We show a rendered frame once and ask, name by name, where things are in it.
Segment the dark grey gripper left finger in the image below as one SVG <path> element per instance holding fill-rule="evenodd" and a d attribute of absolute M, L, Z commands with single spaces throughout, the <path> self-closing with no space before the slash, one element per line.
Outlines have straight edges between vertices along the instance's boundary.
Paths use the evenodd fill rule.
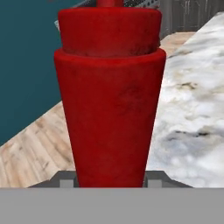
<path fill-rule="evenodd" d="M 57 171 L 50 179 L 34 185 L 34 187 L 42 188 L 74 188 L 78 186 L 76 171 Z"/>

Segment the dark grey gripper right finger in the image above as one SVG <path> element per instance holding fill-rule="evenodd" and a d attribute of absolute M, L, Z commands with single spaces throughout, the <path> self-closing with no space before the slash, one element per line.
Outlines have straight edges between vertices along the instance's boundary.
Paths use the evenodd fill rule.
<path fill-rule="evenodd" d="M 164 171 L 146 171 L 143 179 L 143 187 L 147 188 L 191 188 L 177 180 L 171 179 Z"/>

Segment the red ketchup bottle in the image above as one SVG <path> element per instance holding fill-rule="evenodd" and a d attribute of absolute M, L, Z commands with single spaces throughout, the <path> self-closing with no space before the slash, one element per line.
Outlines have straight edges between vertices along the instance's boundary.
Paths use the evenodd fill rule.
<path fill-rule="evenodd" d="M 81 187 L 140 187 L 165 70 L 162 14 L 96 1 L 58 13 L 54 63 L 77 179 Z"/>

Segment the grey cabinet run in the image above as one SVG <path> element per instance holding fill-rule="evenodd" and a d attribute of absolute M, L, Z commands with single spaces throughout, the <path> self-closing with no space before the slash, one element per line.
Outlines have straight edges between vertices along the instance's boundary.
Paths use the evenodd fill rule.
<path fill-rule="evenodd" d="M 160 0 L 159 9 L 163 39 L 175 32 L 196 32 L 217 12 L 224 11 L 224 0 Z"/>

